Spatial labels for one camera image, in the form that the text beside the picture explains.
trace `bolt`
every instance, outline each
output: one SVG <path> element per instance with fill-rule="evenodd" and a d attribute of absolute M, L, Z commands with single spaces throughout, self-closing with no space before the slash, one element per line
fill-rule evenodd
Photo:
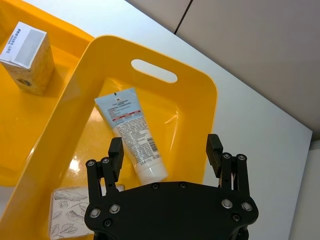
<path fill-rule="evenodd" d="M 231 156 L 230 156 L 230 154 L 229 154 L 229 153 L 224 153 L 224 154 L 223 154 L 223 157 L 224 157 L 225 159 L 229 159 L 229 158 L 231 158 Z"/>
<path fill-rule="evenodd" d="M 107 228 L 109 228 L 111 225 L 112 225 L 112 220 L 110 218 L 104 221 L 104 226 L 106 226 Z"/>
<path fill-rule="evenodd" d="M 88 166 L 92 166 L 92 165 L 94 165 L 94 164 L 95 164 L 95 161 L 93 161 L 93 160 L 91 160 L 91 161 L 89 161 L 89 162 L 87 163 Z"/>
<path fill-rule="evenodd" d="M 104 164 L 107 164 L 107 163 L 109 162 L 109 158 L 104 158 L 104 159 L 102 159 L 102 162 L 103 162 Z"/>
<path fill-rule="evenodd" d="M 101 211 L 99 208 L 94 208 L 90 212 L 90 218 L 97 218 L 100 215 Z"/>
<path fill-rule="evenodd" d="M 160 185 L 158 183 L 154 183 L 154 184 L 152 184 L 151 187 L 152 187 L 152 189 L 157 190 L 160 188 Z"/>
<path fill-rule="evenodd" d="M 232 202 L 229 199 L 223 199 L 221 201 L 221 204 L 226 209 L 231 209 L 232 208 Z"/>
<path fill-rule="evenodd" d="M 248 212 L 251 212 L 253 210 L 252 206 L 247 202 L 241 203 L 241 207 Z"/>
<path fill-rule="evenodd" d="M 239 154 L 239 155 L 238 155 L 238 159 L 239 159 L 239 160 L 246 160 L 246 156 L 245 156 L 245 155 L 242 155 L 242 154 Z"/>
<path fill-rule="evenodd" d="M 179 185 L 180 185 L 180 187 L 183 188 L 183 189 L 187 187 L 187 184 L 186 184 L 185 182 L 180 182 Z"/>
<path fill-rule="evenodd" d="M 109 208 L 109 212 L 111 214 L 116 214 L 120 211 L 120 206 L 118 204 L 113 204 L 110 208 Z"/>
<path fill-rule="evenodd" d="M 240 222 L 240 216 L 238 214 L 232 214 L 232 220 L 235 222 Z"/>

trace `yellow plastic tray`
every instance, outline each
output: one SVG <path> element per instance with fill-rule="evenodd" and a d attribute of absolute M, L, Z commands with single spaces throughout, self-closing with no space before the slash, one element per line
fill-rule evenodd
<path fill-rule="evenodd" d="M 56 70 L 44 96 L 22 92 L 0 64 L 0 186 L 14 186 L 80 57 L 93 39 L 28 3 L 0 0 L 0 51 L 18 21 L 48 32 Z"/>
<path fill-rule="evenodd" d="M 135 70 L 140 59 L 177 75 L 167 83 Z M 87 47 L 29 157 L 0 222 L 1 239 L 47 239 L 50 196 L 59 187 L 87 186 L 85 162 L 107 156 L 114 134 L 94 98 L 135 87 L 169 177 L 202 183 L 207 134 L 212 131 L 217 89 L 204 73 L 115 36 Z M 125 156 L 119 184 L 139 186 Z M 82 239 L 91 240 L 92 236 Z"/>

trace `white table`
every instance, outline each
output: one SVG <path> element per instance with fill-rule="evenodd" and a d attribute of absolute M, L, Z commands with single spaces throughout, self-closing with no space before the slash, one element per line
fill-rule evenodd
<path fill-rule="evenodd" d="M 26 2 L 94 37 L 120 36 L 211 76 L 219 94 L 213 132 L 227 152 L 248 156 L 250 193 L 259 208 L 250 239 L 288 239 L 311 141 L 308 128 L 124 0 Z M 209 163 L 203 183 L 217 185 Z"/>

